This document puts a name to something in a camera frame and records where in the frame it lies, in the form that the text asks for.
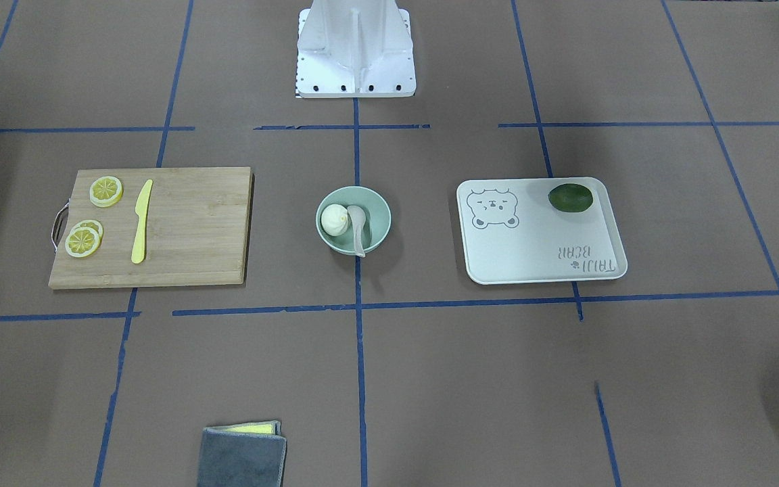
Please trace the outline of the cream bear-print tray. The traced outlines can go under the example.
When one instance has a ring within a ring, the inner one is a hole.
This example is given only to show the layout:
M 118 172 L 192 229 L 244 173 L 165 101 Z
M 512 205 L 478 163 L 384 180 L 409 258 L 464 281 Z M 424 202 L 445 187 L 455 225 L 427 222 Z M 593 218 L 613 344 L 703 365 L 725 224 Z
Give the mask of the cream bear-print tray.
M 549 193 L 584 186 L 592 204 L 561 212 Z M 605 185 L 595 178 L 466 180 L 456 188 L 468 277 L 482 285 L 618 279 L 628 260 Z

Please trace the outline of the wooden cutting board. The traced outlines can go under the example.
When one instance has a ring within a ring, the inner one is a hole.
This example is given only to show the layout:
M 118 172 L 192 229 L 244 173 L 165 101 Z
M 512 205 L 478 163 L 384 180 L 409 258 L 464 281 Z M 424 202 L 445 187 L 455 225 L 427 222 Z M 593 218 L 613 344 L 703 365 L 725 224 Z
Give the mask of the wooden cutting board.
M 96 179 L 112 175 L 121 200 L 99 208 L 89 201 Z M 149 200 L 145 260 L 131 262 L 138 223 L 134 206 L 146 180 Z M 77 222 L 104 225 L 99 249 L 71 258 L 62 241 L 49 278 L 52 289 L 118 289 L 239 285 L 246 274 L 254 175 L 249 167 L 115 168 L 79 170 L 69 198 L 69 231 Z

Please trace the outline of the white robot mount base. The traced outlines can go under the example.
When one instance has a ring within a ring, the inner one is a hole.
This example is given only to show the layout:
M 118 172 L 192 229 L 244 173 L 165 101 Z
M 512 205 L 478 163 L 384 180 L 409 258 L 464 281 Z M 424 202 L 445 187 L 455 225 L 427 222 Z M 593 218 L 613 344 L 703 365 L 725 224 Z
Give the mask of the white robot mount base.
M 297 49 L 297 97 L 417 92 L 411 19 L 395 1 L 313 1 L 299 13 Z

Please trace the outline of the yellow plastic knife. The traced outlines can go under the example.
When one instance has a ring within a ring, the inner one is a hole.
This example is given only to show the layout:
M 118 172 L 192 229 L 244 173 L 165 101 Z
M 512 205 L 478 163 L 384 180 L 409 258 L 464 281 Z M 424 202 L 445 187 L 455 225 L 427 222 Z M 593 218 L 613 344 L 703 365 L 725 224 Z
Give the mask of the yellow plastic knife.
M 143 183 L 134 206 L 134 212 L 137 215 L 138 223 L 131 253 L 131 262 L 133 264 L 142 263 L 146 256 L 147 218 L 152 187 L 154 187 L 154 180 L 152 179 L 148 179 Z

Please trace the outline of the upper lemon slice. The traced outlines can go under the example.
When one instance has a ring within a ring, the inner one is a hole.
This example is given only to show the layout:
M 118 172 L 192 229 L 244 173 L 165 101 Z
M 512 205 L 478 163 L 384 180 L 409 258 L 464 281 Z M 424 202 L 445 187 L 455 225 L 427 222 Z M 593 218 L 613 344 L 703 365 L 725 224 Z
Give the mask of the upper lemon slice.
M 121 200 L 123 185 L 119 178 L 106 175 L 92 182 L 89 188 L 89 201 L 96 207 L 108 208 Z

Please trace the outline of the light green bowl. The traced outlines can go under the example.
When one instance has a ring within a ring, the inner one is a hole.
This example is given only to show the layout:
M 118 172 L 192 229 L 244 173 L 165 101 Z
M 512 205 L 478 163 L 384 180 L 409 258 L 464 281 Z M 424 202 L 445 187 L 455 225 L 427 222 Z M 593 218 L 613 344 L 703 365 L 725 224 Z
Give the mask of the light green bowl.
M 352 228 L 338 237 L 331 237 L 325 234 L 321 228 L 321 212 L 330 204 L 341 204 L 341 206 L 360 206 L 366 215 L 364 226 L 364 250 L 366 254 L 376 250 L 392 228 L 392 210 L 389 204 L 376 191 L 365 186 L 351 185 L 343 186 L 337 190 L 331 191 L 323 198 L 316 207 L 314 224 L 316 234 L 329 246 L 334 252 L 347 256 L 356 256 L 352 243 Z

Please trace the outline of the green avocado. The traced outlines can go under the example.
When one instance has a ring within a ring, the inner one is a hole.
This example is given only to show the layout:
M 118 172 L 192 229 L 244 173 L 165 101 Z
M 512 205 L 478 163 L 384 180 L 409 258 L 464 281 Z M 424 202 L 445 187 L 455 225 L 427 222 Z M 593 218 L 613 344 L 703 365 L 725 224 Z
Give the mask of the green avocado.
M 590 209 L 594 196 L 590 188 L 581 184 L 557 185 L 548 193 L 550 205 L 559 212 L 581 213 Z

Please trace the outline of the white plastic spoon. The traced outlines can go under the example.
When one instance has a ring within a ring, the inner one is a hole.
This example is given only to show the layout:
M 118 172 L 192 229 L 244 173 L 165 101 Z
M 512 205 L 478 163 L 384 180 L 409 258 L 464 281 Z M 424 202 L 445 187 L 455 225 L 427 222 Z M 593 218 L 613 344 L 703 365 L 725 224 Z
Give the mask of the white plastic spoon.
M 354 253 L 359 258 L 364 258 L 366 255 L 364 250 L 365 211 L 360 206 L 348 206 L 346 210 L 350 220 L 350 228 L 352 228 Z

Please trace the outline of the grey folded cloth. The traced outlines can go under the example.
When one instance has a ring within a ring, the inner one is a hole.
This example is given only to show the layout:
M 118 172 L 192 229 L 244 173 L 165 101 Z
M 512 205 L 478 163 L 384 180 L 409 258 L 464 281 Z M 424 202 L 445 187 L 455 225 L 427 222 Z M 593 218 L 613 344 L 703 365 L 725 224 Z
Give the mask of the grey folded cloth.
M 279 420 L 205 427 L 197 485 L 281 486 L 285 453 Z

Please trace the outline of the hidden lemon slice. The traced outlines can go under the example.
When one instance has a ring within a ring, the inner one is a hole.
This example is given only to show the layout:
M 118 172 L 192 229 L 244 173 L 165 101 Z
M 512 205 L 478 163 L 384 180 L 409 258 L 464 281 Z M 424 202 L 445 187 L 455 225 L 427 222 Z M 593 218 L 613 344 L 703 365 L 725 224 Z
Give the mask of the hidden lemon slice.
M 72 230 L 78 230 L 80 228 L 90 228 L 96 232 L 96 234 L 99 235 L 99 238 L 104 237 L 104 225 L 102 225 L 102 222 L 99 222 L 99 220 L 95 219 L 84 219 L 80 220 L 80 222 L 77 222 L 72 227 Z

